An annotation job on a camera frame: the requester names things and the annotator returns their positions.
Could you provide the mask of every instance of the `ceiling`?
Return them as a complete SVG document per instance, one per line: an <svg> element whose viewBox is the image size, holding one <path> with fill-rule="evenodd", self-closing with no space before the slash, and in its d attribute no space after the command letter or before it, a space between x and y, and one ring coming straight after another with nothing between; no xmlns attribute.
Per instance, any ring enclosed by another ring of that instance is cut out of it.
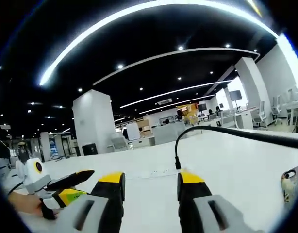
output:
<svg viewBox="0 0 298 233"><path fill-rule="evenodd" d="M48 0L39 5L33 1L25 4L13 1L2 6L0 125L10 124L11 130L0 129L0 137L5 139L10 134L13 138L22 135L29 138L37 136L38 129L39 132L61 132L67 128L73 131L72 102L92 88L110 95L115 119L126 117L125 120L141 117L140 112L155 108L155 103L161 100L172 98L176 103L202 97L211 86L120 108L169 91L216 82L242 56L256 59L258 55L250 51L257 49L262 57L276 43L273 36L258 26L220 10L195 5L159 6L127 15L95 31L61 61L46 85L38 85L46 68L79 34L110 14L139 2L146 1ZM221 2L231 2L259 17L242 0ZM271 28L280 32L278 25L272 24ZM230 48L248 51L185 51L224 48L228 43ZM119 64L127 66L174 52L178 46L184 47L182 53L122 69L93 86L116 71ZM236 76L233 71L226 80ZM83 89L82 93L78 92L79 88Z"/></svg>

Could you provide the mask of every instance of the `computer screen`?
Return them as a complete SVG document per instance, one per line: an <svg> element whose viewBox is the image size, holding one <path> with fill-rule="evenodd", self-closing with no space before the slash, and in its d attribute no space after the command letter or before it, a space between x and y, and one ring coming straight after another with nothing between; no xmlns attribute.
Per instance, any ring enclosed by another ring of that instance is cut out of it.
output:
<svg viewBox="0 0 298 233"><path fill-rule="evenodd" d="M241 100L242 99L242 95L241 92L239 90L237 91L230 91L230 98L232 101L236 101L236 100Z"/></svg>
<svg viewBox="0 0 298 233"><path fill-rule="evenodd" d="M198 105L199 112L206 110L206 103L202 103Z"/></svg>

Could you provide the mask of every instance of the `monitor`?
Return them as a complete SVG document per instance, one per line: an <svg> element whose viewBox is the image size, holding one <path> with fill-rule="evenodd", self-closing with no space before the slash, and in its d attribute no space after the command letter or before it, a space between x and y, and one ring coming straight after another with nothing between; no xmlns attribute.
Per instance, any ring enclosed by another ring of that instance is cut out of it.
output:
<svg viewBox="0 0 298 233"><path fill-rule="evenodd" d="M237 100L241 100L242 99L242 95L241 92L239 90L237 91L230 91L230 98L232 101L237 101Z"/></svg>
<svg viewBox="0 0 298 233"><path fill-rule="evenodd" d="M202 111L204 111L204 110L206 110L207 108L206 108L206 103L202 103L202 104L199 104L198 105L198 110L199 110L199 112L202 112Z"/></svg>

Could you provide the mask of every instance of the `air vent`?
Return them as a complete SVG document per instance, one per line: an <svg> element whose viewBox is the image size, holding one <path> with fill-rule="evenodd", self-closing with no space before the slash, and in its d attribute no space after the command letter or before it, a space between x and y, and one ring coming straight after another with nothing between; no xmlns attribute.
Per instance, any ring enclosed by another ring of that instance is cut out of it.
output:
<svg viewBox="0 0 298 233"><path fill-rule="evenodd" d="M158 105L163 105L163 104L166 104L166 103L172 103L172 99L167 99L167 100L160 101L160 102L158 102Z"/></svg>

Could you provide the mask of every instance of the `black cable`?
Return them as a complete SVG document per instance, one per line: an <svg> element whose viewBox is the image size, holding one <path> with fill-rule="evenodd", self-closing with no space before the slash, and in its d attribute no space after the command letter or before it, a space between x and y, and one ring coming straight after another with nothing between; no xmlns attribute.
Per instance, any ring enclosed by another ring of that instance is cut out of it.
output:
<svg viewBox="0 0 298 233"><path fill-rule="evenodd" d="M177 146L180 138L184 136L187 132L193 130L211 130L221 133L227 133L238 137L249 138L256 141L268 142L280 146L292 147L298 149L298 139L290 138L290 137L282 137L282 136L275 136L275 135L266 135L260 133L250 133L241 130L234 130L230 128L222 128L222 127L213 127L213 126L194 126L185 131L183 131L177 138L175 143L175 166L176 169L181 169L181 164L179 161L179 157L177 154Z"/></svg>
<svg viewBox="0 0 298 233"><path fill-rule="evenodd" d="M10 195L17 187L21 186L23 184L23 182L18 183L17 185L15 185L9 192L8 195Z"/></svg>

